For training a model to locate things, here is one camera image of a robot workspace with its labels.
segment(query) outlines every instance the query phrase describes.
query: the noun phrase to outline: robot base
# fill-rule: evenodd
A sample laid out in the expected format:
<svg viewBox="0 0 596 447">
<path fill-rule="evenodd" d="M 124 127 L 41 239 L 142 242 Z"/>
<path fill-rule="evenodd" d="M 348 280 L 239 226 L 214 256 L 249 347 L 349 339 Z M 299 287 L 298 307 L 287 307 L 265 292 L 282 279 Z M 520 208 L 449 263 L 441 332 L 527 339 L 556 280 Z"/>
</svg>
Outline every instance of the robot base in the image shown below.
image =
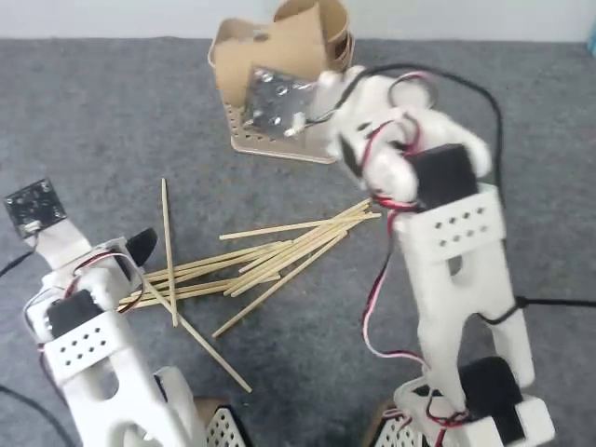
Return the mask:
<svg viewBox="0 0 596 447">
<path fill-rule="evenodd" d="M 424 377 L 404 384 L 394 395 L 395 405 L 405 415 L 389 418 L 382 422 L 377 430 L 374 447 L 434 446 L 441 431 L 441 426 L 427 418 L 426 408 L 428 396 L 420 390 L 428 391 Z M 460 427 L 447 430 L 442 442 L 444 447 L 534 447 L 554 438 L 555 429 L 550 420 L 549 412 L 544 401 L 523 396 L 523 401 L 515 406 L 520 418 L 525 439 L 504 444 L 492 417 L 466 423 Z M 433 399 L 433 413 L 437 416 L 453 414 L 454 408 L 444 397 Z M 407 417 L 412 422 L 400 429 Z"/>
</svg>

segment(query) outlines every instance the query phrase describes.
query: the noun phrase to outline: cable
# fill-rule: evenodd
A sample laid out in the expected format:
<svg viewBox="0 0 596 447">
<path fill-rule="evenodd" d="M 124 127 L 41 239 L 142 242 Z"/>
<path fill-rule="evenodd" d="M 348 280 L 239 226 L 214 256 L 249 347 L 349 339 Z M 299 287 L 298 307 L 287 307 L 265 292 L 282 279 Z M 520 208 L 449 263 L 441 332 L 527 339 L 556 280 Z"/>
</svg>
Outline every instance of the cable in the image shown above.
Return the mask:
<svg viewBox="0 0 596 447">
<path fill-rule="evenodd" d="M 437 437 L 437 441 L 435 442 L 435 447 L 441 447 L 443 445 L 443 440 L 445 439 L 445 434 L 447 433 L 447 428 L 444 428 L 439 432 L 439 436 Z"/>
<path fill-rule="evenodd" d="M 137 296 L 137 298 L 134 301 L 131 301 L 130 303 L 128 303 L 127 305 L 122 307 L 120 310 L 118 310 L 118 312 L 121 314 L 124 314 L 125 312 L 128 312 L 132 307 L 134 307 L 141 300 L 142 295 L 144 294 L 144 291 L 145 291 L 144 277 L 142 275 L 141 270 L 139 270 L 139 267 L 134 262 L 134 260 L 132 258 L 130 258 L 130 256 L 128 256 L 127 254 L 120 253 L 118 251 L 104 251 L 102 253 L 98 253 L 94 256 L 91 256 L 90 258 L 86 259 L 86 261 L 79 264 L 73 270 L 74 277 L 73 277 L 71 283 L 66 288 L 66 291 L 64 292 L 64 298 L 70 297 L 70 295 L 75 290 L 76 284 L 78 283 L 79 279 L 81 277 L 83 277 L 84 272 L 81 272 L 81 269 L 91 267 L 92 265 L 94 265 L 100 261 L 103 261 L 105 259 L 112 258 L 112 257 L 125 258 L 127 261 L 129 261 L 129 264 L 132 267 L 132 269 L 134 270 L 134 272 L 139 276 L 139 280 L 141 281 L 141 292 L 139 293 L 139 295 Z"/>
<path fill-rule="evenodd" d="M 10 270 L 15 268 L 16 266 L 18 266 L 20 263 L 22 263 L 29 256 L 31 256 L 32 254 L 35 253 L 35 250 L 37 250 L 37 244 L 39 243 L 39 232 L 35 232 L 34 237 L 35 237 L 35 242 L 34 242 L 34 245 L 31 247 L 31 249 L 26 251 L 25 253 L 23 253 L 17 259 L 13 259 L 8 264 L 6 264 L 4 266 L 4 268 L 2 270 L 0 270 L 0 278 L 3 277 L 6 273 L 8 273 Z"/>
<path fill-rule="evenodd" d="M 434 399 L 435 390 L 430 388 L 428 392 L 428 401 L 426 407 L 426 414 L 427 418 L 433 421 L 435 424 L 439 424 L 443 428 L 454 428 L 460 427 L 466 422 L 469 418 L 469 411 L 464 410 L 463 412 L 455 412 L 449 417 L 439 417 L 435 416 L 430 411 L 430 406 L 432 405 L 432 400 Z"/>
<path fill-rule="evenodd" d="M 469 79 L 460 76 L 459 74 L 453 74 L 447 71 L 444 71 L 440 68 L 431 67 L 428 65 L 420 64 L 420 63 L 391 63 L 389 65 L 379 65 L 376 67 L 367 68 L 360 73 L 350 82 L 347 88 L 342 93 L 339 101 L 333 106 L 331 110 L 326 112 L 325 114 L 321 115 L 319 118 L 315 118 L 313 120 L 307 120 L 307 123 L 317 124 L 319 120 L 325 117 L 324 121 L 329 120 L 330 116 L 335 113 L 345 102 L 348 100 L 349 96 L 354 92 L 356 87 L 358 86 L 359 82 L 367 77 L 371 77 L 374 75 L 379 75 L 384 72 L 390 72 L 394 70 L 416 70 L 421 72 L 428 72 L 433 75 L 443 77 L 445 79 L 449 79 L 461 86 L 469 88 L 471 90 L 476 91 L 486 101 L 489 102 L 491 108 L 494 112 L 494 117 L 496 120 L 496 128 L 495 128 L 495 136 L 494 136 L 494 183 L 498 188 L 498 194 L 505 207 L 505 197 L 503 193 L 503 179 L 502 179 L 502 161 L 503 161 L 503 114 L 501 112 L 501 107 L 493 96 L 493 94 L 488 91 L 486 88 L 470 81 Z"/>
<path fill-rule="evenodd" d="M 75 442 L 71 439 L 68 435 L 66 429 L 58 422 L 58 419 L 50 413 L 45 407 L 43 407 L 40 403 L 36 400 L 30 399 L 26 396 L 23 396 L 21 393 L 14 391 L 7 386 L 0 385 L 0 392 L 10 396 L 14 400 L 18 400 L 20 403 L 27 405 L 28 407 L 32 408 L 33 410 L 37 411 L 41 416 L 46 419 L 56 430 L 58 436 L 62 439 L 62 442 L 67 447 L 75 447 Z"/>
<path fill-rule="evenodd" d="M 362 156 L 361 161 L 361 169 L 364 171 L 366 164 L 370 158 L 371 150 L 373 148 L 374 140 L 378 137 L 381 130 L 387 126 L 391 121 L 385 122 L 381 124 L 376 130 L 373 131 L 371 138 L 368 140 L 366 147 L 364 149 L 364 154 Z M 417 145 L 419 139 L 419 127 L 417 127 L 416 137 L 414 138 L 414 142 L 409 144 L 407 147 L 407 151 L 405 153 L 410 153 L 411 151 L 415 150 L 415 146 Z M 362 314 L 362 338 L 364 339 L 364 344 L 368 349 L 377 357 L 382 359 L 410 359 L 417 361 L 420 363 L 423 368 L 427 368 L 427 364 L 422 359 L 422 357 L 418 356 L 417 354 L 407 351 L 407 350 L 395 350 L 395 351 L 379 351 L 373 347 L 371 340 L 369 338 L 369 321 L 371 316 L 374 313 L 374 308 L 376 307 L 377 300 L 379 298 L 379 292 L 383 288 L 383 283 L 386 279 L 386 273 L 389 268 L 389 264 L 391 261 L 391 257 L 393 255 L 393 249 L 395 244 L 393 242 L 393 222 L 397 217 L 400 211 L 415 211 L 417 207 L 415 204 L 402 204 L 393 201 L 390 197 L 386 196 L 379 196 L 373 195 L 372 198 L 382 207 L 387 208 L 390 210 L 387 216 L 387 234 L 388 234 L 388 250 L 385 261 L 383 262 L 383 266 L 381 267 L 381 271 L 379 272 L 378 276 L 376 277 L 374 283 L 372 284 L 371 291 L 369 293 L 366 306 L 364 308 L 364 312 Z"/>
<path fill-rule="evenodd" d="M 406 74 L 402 74 L 395 81 L 393 81 L 393 84 L 391 84 L 387 89 L 387 102 L 389 103 L 389 106 L 398 107 L 395 100 L 393 99 L 393 90 L 395 89 L 395 87 L 404 81 L 412 80 L 422 81 L 422 84 L 424 85 L 428 93 L 427 107 L 429 109 L 432 109 L 437 103 L 439 92 L 437 91 L 437 87 L 431 82 L 430 77 L 426 72 L 409 72 Z"/>
<path fill-rule="evenodd" d="M 506 320 L 508 320 L 513 314 L 515 314 L 519 309 L 524 309 L 528 305 L 560 305 L 564 307 L 587 307 L 587 308 L 596 308 L 596 302 L 588 301 L 588 300 L 561 300 L 561 299 L 554 299 L 554 300 L 547 300 L 544 298 L 526 298 L 522 295 L 517 295 L 515 297 L 515 304 L 502 316 L 490 319 L 485 317 L 482 314 L 479 314 L 480 317 L 484 320 L 485 323 L 490 324 L 491 326 L 497 326 Z"/>
</svg>

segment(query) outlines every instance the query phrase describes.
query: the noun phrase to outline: cardboard holder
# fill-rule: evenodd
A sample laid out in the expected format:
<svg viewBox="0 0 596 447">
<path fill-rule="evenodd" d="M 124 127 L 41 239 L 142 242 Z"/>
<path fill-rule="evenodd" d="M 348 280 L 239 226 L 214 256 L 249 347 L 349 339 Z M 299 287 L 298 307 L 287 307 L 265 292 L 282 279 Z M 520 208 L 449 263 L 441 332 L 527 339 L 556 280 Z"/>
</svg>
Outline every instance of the cardboard holder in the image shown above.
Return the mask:
<svg viewBox="0 0 596 447">
<path fill-rule="evenodd" d="M 276 66 L 271 66 L 270 68 L 283 71 L 290 75 L 303 76 L 307 80 L 316 81 L 318 75 L 323 70 L 344 71 L 352 62 L 354 38 L 348 31 L 347 12 L 339 0 L 289 0 L 278 9 L 275 14 L 275 21 L 270 25 L 251 23 L 237 18 L 226 19 L 220 24 L 218 32 L 211 42 L 208 61 L 222 97 L 232 147 L 237 151 L 315 163 L 329 164 L 334 161 L 331 156 L 325 153 L 324 141 L 309 135 L 308 130 L 293 139 L 276 140 L 253 129 L 244 129 L 242 127 L 242 114 L 249 73 L 244 70 L 242 81 L 238 82 L 236 79 L 230 80 L 229 76 L 227 78 L 224 77 L 221 67 L 218 76 L 218 67 L 216 65 L 216 53 L 218 53 L 218 49 L 221 50 L 222 48 L 218 48 L 218 46 L 223 43 L 250 45 L 255 39 L 255 36 L 260 34 L 271 35 L 271 40 L 274 41 L 274 44 L 276 43 L 275 39 L 281 41 L 281 45 L 290 43 L 292 40 L 296 42 L 294 39 L 296 39 L 297 35 L 295 29 L 292 29 L 292 25 L 294 25 L 293 28 L 299 28 L 299 20 L 304 20 L 305 23 L 308 23 L 312 19 L 308 15 L 314 13 L 319 17 L 317 22 L 318 26 L 320 26 L 322 44 L 324 46 L 324 49 L 321 51 L 324 52 L 321 52 L 319 55 L 317 53 L 318 50 L 316 48 L 313 49 L 311 54 L 305 56 L 305 58 L 310 57 L 310 60 L 302 64 L 300 58 L 303 56 L 299 56 L 299 54 L 304 55 L 304 53 L 293 51 L 293 48 L 290 47 L 288 51 L 284 51 L 283 57 L 291 55 L 291 58 L 275 61 Z M 275 56 L 275 54 L 265 55 L 264 58 L 266 59 L 268 56 Z M 261 61 L 257 61 L 255 64 L 267 66 L 266 63 L 263 64 Z"/>
</svg>

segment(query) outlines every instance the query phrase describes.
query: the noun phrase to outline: bamboo skewer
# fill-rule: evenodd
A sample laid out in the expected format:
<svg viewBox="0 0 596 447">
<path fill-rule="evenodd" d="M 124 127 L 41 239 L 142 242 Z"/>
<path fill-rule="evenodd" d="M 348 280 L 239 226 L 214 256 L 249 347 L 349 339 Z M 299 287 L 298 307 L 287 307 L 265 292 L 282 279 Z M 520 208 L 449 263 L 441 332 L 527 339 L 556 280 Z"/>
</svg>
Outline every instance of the bamboo skewer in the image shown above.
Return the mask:
<svg viewBox="0 0 596 447">
<path fill-rule="evenodd" d="M 144 283 L 147 290 L 155 296 L 159 303 L 166 307 L 166 309 L 170 313 L 172 313 L 172 307 L 170 307 L 168 301 L 166 301 L 166 299 L 163 296 L 161 296 L 159 291 L 157 291 L 157 289 L 147 279 L 144 280 Z M 252 388 L 249 386 L 249 384 L 246 383 L 242 376 L 240 376 L 240 374 L 238 374 L 236 370 L 232 368 L 232 366 L 227 361 L 225 361 L 225 359 L 213 348 L 213 346 L 207 343 L 207 340 L 205 340 L 201 336 L 201 334 L 198 333 L 188 321 L 186 321 L 184 317 L 178 316 L 178 320 L 182 327 L 185 328 L 188 331 L 188 333 L 190 333 L 201 346 L 203 346 L 203 348 L 213 357 L 213 359 L 217 361 L 222 366 L 222 368 L 224 368 L 227 371 L 227 373 L 230 374 L 234 378 L 234 380 L 238 382 L 240 386 L 242 386 L 248 393 L 252 392 Z"/>
<path fill-rule="evenodd" d="M 255 259 L 250 264 L 246 264 L 245 266 L 243 266 L 242 268 L 240 268 L 238 270 L 238 273 L 248 272 L 249 270 L 252 270 L 257 265 L 261 265 L 262 263 L 264 263 L 266 261 L 269 261 L 274 256 L 277 256 L 282 251 L 286 250 L 290 245 L 292 245 L 291 240 L 288 240 L 288 241 L 284 242 L 281 246 L 279 246 L 279 248 L 271 251 L 270 253 L 267 253 L 265 256 L 261 256 L 260 258 Z"/>
<path fill-rule="evenodd" d="M 292 223 L 289 225 L 273 226 L 270 228 L 260 228 L 258 230 L 242 231 L 239 233 L 229 233 L 227 235 L 220 235 L 220 240 L 236 239 L 239 237 L 259 236 L 259 235 L 266 235 L 269 233 L 280 233 L 282 231 L 300 230 L 303 228 L 313 228 L 313 227 L 329 225 L 329 224 L 338 224 L 338 223 L 344 224 L 344 223 L 354 222 L 354 221 L 364 221 L 366 219 L 375 219 L 377 217 L 381 217 L 381 214 L 380 213 L 369 213 L 369 214 L 365 214 L 362 217 L 345 217 L 345 218 L 340 218 L 340 219 L 335 218 L 335 219 L 325 219 L 322 221 Z"/>
<path fill-rule="evenodd" d="M 241 319 L 246 317 L 252 310 L 254 310 L 258 305 L 264 302 L 267 298 L 273 295 L 276 291 L 281 289 L 285 284 L 288 283 L 292 278 L 298 275 L 300 272 L 305 270 L 309 265 L 314 263 L 319 257 L 321 257 L 325 252 L 330 250 L 335 244 L 337 244 L 340 240 L 342 240 L 347 235 L 347 232 L 341 233 L 339 236 L 336 236 L 330 242 L 328 242 L 322 249 L 317 251 L 313 254 L 310 258 L 306 261 L 298 265 L 294 268 L 288 275 L 282 278 L 280 281 L 276 282 L 271 288 L 269 288 L 265 293 L 259 296 L 256 300 L 252 303 L 247 305 L 244 309 L 238 312 L 234 317 L 230 318 L 220 329 L 215 331 L 212 335 L 213 338 L 219 337 L 222 333 L 226 332 L 230 328 L 232 328 L 236 323 L 238 323 Z"/>
<path fill-rule="evenodd" d="M 277 281 L 278 279 L 281 279 L 281 276 L 274 275 L 272 277 L 265 278 L 263 281 L 261 281 L 261 283 L 263 284 L 266 282 Z M 213 283 L 216 283 L 216 282 L 219 282 L 220 284 L 216 284 L 211 287 L 204 287 L 201 289 L 194 289 L 191 291 L 180 291 L 179 289 L 177 289 L 176 290 L 176 300 L 180 301 L 180 300 L 186 300 L 188 298 L 197 298 L 198 296 L 211 295 L 211 294 L 217 293 L 218 291 L 225 291 L 225 289 L 227 289 L 228 282 L 229 282 L 228 280 L 213 281 Z M 164 298 L 168 298 L 166 293 L 162 293 L 162 296 Z M 130 303 L 130 301 L 133 301 L 133 299 L 126 298 L 126 299 L 122 300 L 119 305 L 124 306 L 124 305 Z M 159 304 L 159 302 L 153 297 L 153 294 L 151 292 L 149 292 L 142 296 L 142 299 L 133 307 L 133 309 L 139 309 L 142 307 L 148 307 L 151 305 L 158 305 L 158 304 Z"/>
<path fill-rule="evenodd" d="M 258 275 L 255 275 L 250 281 L 246 282 L 244 285 L 241 285 L 240 287 L 236 286 L 233 289 L 233 291 L 231 291 L 231 292 L 230 292 L 230 289 L 228 289 L 225 292 L 226 293 L 229 292 L 232 296 L 238 296 L 241 293 L 244 293 L 248 289 L 251 289 L 256 284 L 258 284 L 261 279 L 266 278 L 266 277 L 272 275 L 274 272 L 278 272 L 282 268 L 287 267 L 288 265 L 290 265 L 292 263 L 295 263 L 296 261 L 298 261 L 300 258 L 306 256 L 311 251 L 314 251 L 314 250 L 318 249 L 319 247 L 321 247 L 322 245 L 326 244 L 327 242 L 329 242 L 334 237 L 337 237 L 337 235 L 339 233 L 342 233 L 344 231 L 349 230 L 350 228 L 356 226 L 358 223 L 359 222 L 344 223 L 338 229 L 332 230 L 330 232 L 327 232 L 325 235 L 323 235 L 321 237 L 317 237 L 312 242 L 306 244 L 301 250 L 294 252 L 290 256 L 286 256 L 284 258 L 281 258 L 280 260 L 278 260 L 278 262 L 276 264 L 271 265 L 264 272 L 262 272 L 262 273 L 260 273 Z"/>
<path fill-rule="evenodd" d="M 168 263 L 169 303 L 172 308 L 171 323 L 178 326 L 178 305 L 176 303 L 176 283 L 174 282 L 174 264 L 171 256 L 171 238 L 169 233 L 168 184 L 161 179 L 161 210 L 164 215 L 164 240 L 166 241 L 166 262 Z"/>
<path fill-rule="evenodd" d="M 351 216 L 353 213 L 358 213 L 360 212 L 360 209 L 362 208 L 366 208 L 368 206 L 368 200 L 365 200 L 363 202 L 360 202 L 358 205 L 345 210 L 344 212 L 338 214 L 336 217 L 345 217 L 346 215 Z M 305 245 L 309 244 L 311 241 L 316 240 L 319 236 L 324 235 L 326 233 L 329 233 L 330 231 L 335 231 L 337 230 L 337 228 L 341 226 L 341 224 L 338 225 L 325 225 L 319 228 L 316 228 L 314 230 L 311 230 L 309 232 L 307 232 L 306 234 L 298 237 L 297 239 L 295 239 L 293 241 L 292 246 L 285 252 L 282 252 L 279 256 L 281 257 L 288 257 L 289 255 L 291 255 L 294 252 L 299 251 L 300 249 L 302 249 Z M 250 271 L 248 274 L 243 275 L 242 277 L 240 277 L 239 279 L 237 279 L 233 285 L 230 287 L 229 290 L 225 291 L 223 294 L 224 295 L 229 295 L 232 292 L 236 291 L 237 289 L 239 289 L 242 285 L 248 283 L 252 278 L 257 277 L 259 274 L 262 274 L 265 271 L 268 271 L 272 265 L 274 265 L 277 261 L 279 261 L 280 258 L 278 258 L 277 256 L 274 257 L 273 259 L 265 262 L 263 265 L 261 265 L 260 267 L 255 268 L 254 270 Z"/>
<path fill-rule="evenodd" d="M 192 263 L 176 265 L 174 267 L 174 274 L 177 276 L 183 275 L 184 270 L 193 269 L 196 267 L 200 267 L 203 265 L 215 264 L 221 261 L 228 261 L 230 259 L 238 258 L 242 255 L 253 253 L 255 251 L 259 251 L 261 249 L 272 248 L 276 247 L 282 242 L 270 242 L 268 244 L 257 245 L 256 247 L 250 247 L 247 249 L 237 250 L 237 251 L 230 251 L 229 253 L 220 254 L 217 256 L 212 256 L 210 258 L 201 259 L 198 261 L 193 261 Z M 156 282 L 159 280 L 167 279 L 168 278 L 168 269 L 164 268 L 163 270 L 157 270 L 156 272 L 148 273 L 145 275 L 147 279 L 151 282 Z"/>
<path fill-rule="evenodd" d="M 263 256 L 264 254 L 268 253 L 269 251 L 270 251 L 270 249 L 263 249 L 261 251 L 256 251 L 253 253 L 245 254 L 244 256 L 240 256 L 239 258 L 230 259 L 229 261 L 223 261 L 220 263 L 203 265 L 202 267 L 197 267 L 196 269 L 189 270 L 188 271 L 189 273 L 186 273 L 185 275 L 183 275 L 181 277 L 175 278 L 174 282 L 176 284 L 180 284 L 181 282 L 185 282 L 190 279 L 202 277 L 204 275 L 207 275 L 208 273 L 215 272 L 217 270 L 221 270 L 221 269 L 229 267 L 231 265 L 242 264 L 242 263 L 246 263 L 247 261 L 253 261 L 253 260 L 258 259 L 259 257 Z M 168 284 L 165 282 L 156 285 L 156 289 L 158 289 L 159 291 L 166 289 L 167 287 L 168 287 Z"/>
</svg>

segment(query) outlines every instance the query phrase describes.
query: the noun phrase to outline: robotic arm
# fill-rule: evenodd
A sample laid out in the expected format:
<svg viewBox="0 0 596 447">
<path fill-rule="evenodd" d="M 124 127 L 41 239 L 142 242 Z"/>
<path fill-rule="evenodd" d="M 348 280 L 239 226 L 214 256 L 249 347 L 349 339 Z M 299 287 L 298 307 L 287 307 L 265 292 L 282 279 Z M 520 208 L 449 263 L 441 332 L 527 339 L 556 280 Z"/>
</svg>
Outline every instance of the robotic arm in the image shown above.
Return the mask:
<svg viewBox="0 0 596 447">
<path fill-rule="evenodd" d="M 91 248 L 48 180 L 6 199 L 21 236 L 53 271 L 23 309 L 85 446 L 207 446 L 191 390 L 176 368 L 151 373 L 119 301 L 143 283 L 149 230 Z M 117 389 L 102 384 L 112 376 Z"/>
<path fill-rule="evenodd" d="M 323 74 L 315 108 L 326 104 L 332 112 L 312 122 L 373 198 L 402 211 L 393 230 L 413 284 L 426 367 L 396 391 L 396 407 L 436 445 L 529 447 L 551 440 L 546 405 L 521 393 L 535 372 L 510 285 L 498 191 L 480 182 L 492 168 L 487 144 L 430 109 L 433 92 L 425 83 L 363 73 L 354 67 L 344 76 Z M 461 268 L 452 274 L 455 258 Z M 462 330 L 474 314 L 489 325 L 498 357 L 458 368 Z M 456 423 L 454 414 L 467 417 Z"/>
</svg>

